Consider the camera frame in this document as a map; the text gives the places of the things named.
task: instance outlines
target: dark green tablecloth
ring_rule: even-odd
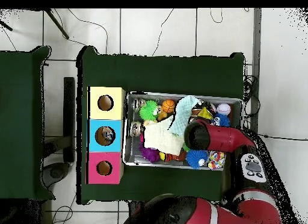
[[[52,199],[40,182],[42,64],[49,47],[0,52],[0,198]]]
[[[78,103],[82,112],[82,144],[87,144],[87,87],[122,87],[126,92],[144,91],[185,95],[240,98],[243,94],[241,53],[230,57],[139,57],[97,55],[92,46],[84,47],[77,59]],[[86,146],[78,157],[81,173],[81,200],[145,201],[163,193],[200,196],[211,201],[221,198],[222,171],[166,169],[125,166],[119,185],[85,184]]]

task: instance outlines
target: blue toy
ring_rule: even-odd
[[[186,161],[193,169],[198,169],[209,161],[209,153],[190,149],[186,154]]]
[[[211,120],[211,122],[215,126],[230,126],[230,120],[226,115],[217,113],[214,118]]]

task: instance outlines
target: orange basketball toy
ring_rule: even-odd
[[[164,102],[162,102],[162,109],[166,112],[166,113],[172,113],[176,104],[174,103],[174,100],[171,99],[167,99]]]

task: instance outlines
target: metal tray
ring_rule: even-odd
[[[134,121],[139,121],[143,123],[143,119],[140,117],[139,112],[135,113],[132,109],[132,103],[135,98],[154,100],[161,104],[166,99],[172,99],[175,102],[179,101],[181,98],[186,97],[186,95],[177,94],[162,94],[162,93],[143,93],[143,92],[129,92],[125,99],[125,124],[124,124],[124,137],[123,137],[123,149],[122,149],[122,159],[123,162],[129,166],[149,166],[149,167],[171,167],[171,168],[181,168],[181,169],[192,169],[189,164],[185,161],[171,160],[169,162],[164,162],[160,160],[159,162],[151,163],[141,156],[139,145],[139,137],[131,137],[129,135],[129,128],[131,123]],[[198,99],[208,101],[213,103],[216,107],[218,104],[227,103],[232,109],[232,119],[230,119],[230,126],[234,128],[239,128],[242,126],[242,116],[244,115],[243,101],[236,98],[216,98],[210,96],[195,96]],[[210,170],[208,167],[200,167],[200,170]],[[222,171],[223,168],[215,169],[214,171]]]

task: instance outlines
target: pink box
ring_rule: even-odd
[[[97,165],[101,161],[110,163],[112,169],[108,175],[101,175]],[[123,175],[123,163],[120,152],[89,152],[88,183],[89,184],[119,184]]]

